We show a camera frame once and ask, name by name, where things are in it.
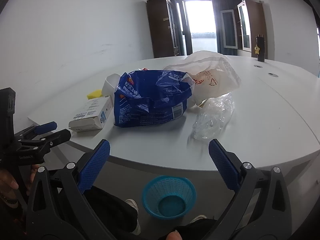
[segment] blue trash can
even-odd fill
[[[169,220],[187,214],[196,202],[196,189],[190,180],[159,176],[142,193],[142,203],[153,217]]]

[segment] white box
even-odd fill
[[[113,108],[111,96],[90,99],[69,122],[75,132],[102,129]]]

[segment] blue tissue package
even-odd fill
[[[192,94],[185,75],[175,70],[124,73],[115,91],[116,126],[161,124],[182,116]]]

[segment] basket bottom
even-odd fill
[[[179,196],[167,196],[160,201],[158,208],[164,217],[174,217],[186,210],[186,203]]]

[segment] yellow star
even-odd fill
[[[256,47],[254,48],[254,50],[255,50],[256,54],[259,54],[260,48],[258,47],[258,44],[257,44]]]

